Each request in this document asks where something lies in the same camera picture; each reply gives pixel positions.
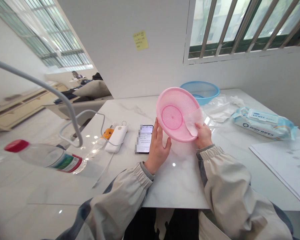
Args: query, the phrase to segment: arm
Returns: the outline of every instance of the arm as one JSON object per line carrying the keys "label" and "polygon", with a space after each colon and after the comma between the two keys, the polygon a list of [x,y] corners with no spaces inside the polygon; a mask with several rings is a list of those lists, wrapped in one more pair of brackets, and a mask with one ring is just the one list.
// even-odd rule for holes
{"label": "arm", "polygon": [[284,212],[252,189],[247,168],[212,144],[206,124],[197,128],[200,175],[210,209],[223,232],[230,238],[292,239],[289,219],[281,219],[278,215]]}
{"label": "arm", "polygon": [[148,160],[124,170],[102,195],[82,204],[73,226],[57,239],[122,239],[152,185],[154,174],[169,155],[171,140],[168,139],[164,148],[162,135],[156,119]]}

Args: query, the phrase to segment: blue plastic basin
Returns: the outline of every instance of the blue plastic basin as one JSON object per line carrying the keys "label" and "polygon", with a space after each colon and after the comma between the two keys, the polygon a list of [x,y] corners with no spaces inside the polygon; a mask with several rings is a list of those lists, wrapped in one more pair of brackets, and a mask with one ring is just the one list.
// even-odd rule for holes
{"label": "blue plastic basin", "polygon": [[216,85],[208,82],[187,82],[180,87],[191,93],[199,105],[207,104],[220,93],[220,89]]}

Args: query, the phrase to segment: wrist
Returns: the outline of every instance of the wrist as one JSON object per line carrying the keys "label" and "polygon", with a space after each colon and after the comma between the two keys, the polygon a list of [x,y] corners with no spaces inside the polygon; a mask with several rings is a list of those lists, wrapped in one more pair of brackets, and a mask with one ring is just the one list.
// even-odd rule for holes
{"label": "wrist", "polygon": [[151,163],[151,161],[147,160],[145,163],[144,163],[144,166],[145,168],[148,170],[148,172],[151,174],[151,175],[155,175],[156,172],[157,172],[157,168],[155,167],[154,164]]}
{"label": "wrist", "polygon": [[212,141],[207,141],[207,142],[201,142],[197,144],[198,149],[206,148],[211,146],[213,143]]}

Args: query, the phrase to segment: smartphone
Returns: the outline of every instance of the smartphone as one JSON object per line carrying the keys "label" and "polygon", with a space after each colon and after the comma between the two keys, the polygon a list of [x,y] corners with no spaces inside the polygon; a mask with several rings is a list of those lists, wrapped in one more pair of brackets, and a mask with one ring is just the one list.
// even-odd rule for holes
{"label": "smartphone", "polygon": [[135,153],[149,153],[153,125],[141,125],[137,137]]}

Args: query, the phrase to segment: white wall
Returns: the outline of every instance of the white wall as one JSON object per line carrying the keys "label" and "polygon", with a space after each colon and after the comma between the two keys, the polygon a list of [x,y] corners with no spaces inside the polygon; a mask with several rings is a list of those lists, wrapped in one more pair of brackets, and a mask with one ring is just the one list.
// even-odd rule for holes
{"label": "white wall", "polygon": [[[0,61],[44,81],[48,68],[0,18]],[[36,84],[0,69],[0,102],[9,95],[20,94]]]}
{"label": "white wall", "polygon": [[[300,53],[184,66],[189,0],[59,3],[115,98],[203,80],[240,88],[300,126]],[[149,48],[136,51],[132,35],[141,30]]]}

